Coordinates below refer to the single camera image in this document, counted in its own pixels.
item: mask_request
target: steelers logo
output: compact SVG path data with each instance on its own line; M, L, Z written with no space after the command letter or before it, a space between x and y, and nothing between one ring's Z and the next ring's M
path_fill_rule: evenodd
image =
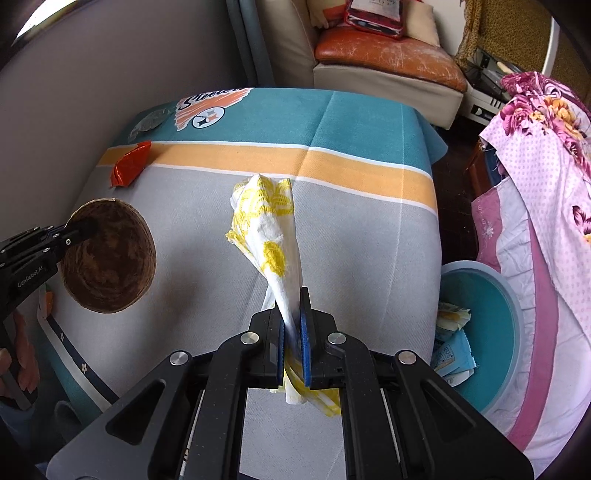
M221 106L213 106L210 108L206 108L205 110L195 115L192 124L195 128L209 127L218 120L220 120L220 118L223 117L223 114L225 112L225 108Z

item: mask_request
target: red bag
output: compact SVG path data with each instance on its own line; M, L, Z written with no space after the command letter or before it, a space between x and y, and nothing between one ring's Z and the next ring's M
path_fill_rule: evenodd
M152 142L140 142L117 161L111 171L111 187L129 187L145 168L151 146Z
M402 0L349 0L345 21L358 30L390 38L402 37Z

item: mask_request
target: dark blue stripe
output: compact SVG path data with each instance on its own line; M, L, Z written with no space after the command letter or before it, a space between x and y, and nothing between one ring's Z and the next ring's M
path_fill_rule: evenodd
M47 323L49 324L51 329L55 332L57 337L60 339L60 341L62 342L62 344L66 348L66 352L68 352L68 354L72 357L72 360L74 360L74 363L76 364L78 369L80 369L80 371L82 371L82 365L86 364L86 372L85 373L83 372L83 374L88 379L88 381L92 384L92 386L96 388L96 391L98 393L100 393L105 398L105 400L111 404L113 404L117 400L119 400L119 397L115 394L115 392L113 392L107 386L107 384L101 380L101 378L95 373L95 371L93 369L91 369L91 367L88 365L88 362L86 362L82 358L82 356L78 353L78 351L76 350L74 345L72 345L72 343L68 340L68 337L63 332L63 330L60 328L60 326L57 324L55 318L52 315L47 316Z

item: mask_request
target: white cloth with yellow pattern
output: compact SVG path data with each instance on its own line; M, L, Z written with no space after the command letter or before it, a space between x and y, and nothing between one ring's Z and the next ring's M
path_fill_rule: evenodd
M287 403L310 401L328 416L340 414L337 389L310 390L304 385L300 346L300 249L290 179L254 175L234 187L228 241L236 245L267 279L262 309L277 306L285 324L284 391Z

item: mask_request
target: screw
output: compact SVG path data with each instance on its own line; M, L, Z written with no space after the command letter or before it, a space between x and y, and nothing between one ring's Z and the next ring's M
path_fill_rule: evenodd
M244 345L252 345L259 341L259 336L255 332L246 332L242 334L240 341L244 343Z
M170 356L170 363L176 366L184 365L187 363L187 361L189 361L189 355L187 352L174 352Z
M347 337L345 334L340 332L333 332L328 337L329 343L332 343L333 345L341 345L342 343L345 343L346 340Z
M412 365L417 361L417 356L414 353L405 350L404 352L400 352L398 354L398 360L400 360L400 363L404 365Z

